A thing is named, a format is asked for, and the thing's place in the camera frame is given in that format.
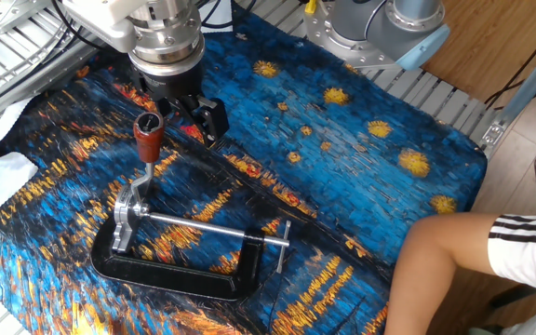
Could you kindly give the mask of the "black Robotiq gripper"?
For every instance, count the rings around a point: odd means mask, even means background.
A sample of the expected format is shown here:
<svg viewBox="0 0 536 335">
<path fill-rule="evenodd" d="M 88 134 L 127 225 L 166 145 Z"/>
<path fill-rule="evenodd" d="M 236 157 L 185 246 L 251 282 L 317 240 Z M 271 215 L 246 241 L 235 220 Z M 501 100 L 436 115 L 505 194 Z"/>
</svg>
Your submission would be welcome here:
<svg viewBox="0 0 536 335">
<path fill-rule="evenodd" d="M 134 86 L 147 94 L 153 102 L 157 102 L 157 111 L 163 117 L 176 112 L 171 103 L 174 100 L 192 111 L 193 123 L 201 132 L 206 147 L 213 146 L 229 130 L 224 102 L 218 98 L 208 99 L 202 96 L 202 63 L 184 73 L 170 76 L 148 74 L 134 64 L 130 67 Z"/>
</svg>

